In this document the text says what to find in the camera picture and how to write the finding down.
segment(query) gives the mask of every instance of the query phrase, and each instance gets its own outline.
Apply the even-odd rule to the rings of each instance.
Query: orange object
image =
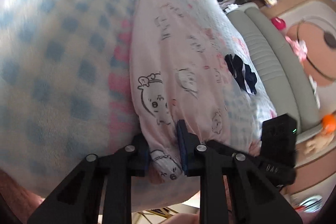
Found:
[[[334,115],[325,115],[322,119],[323,131],[325,134],[330,134],[336,130],[336,118]]]

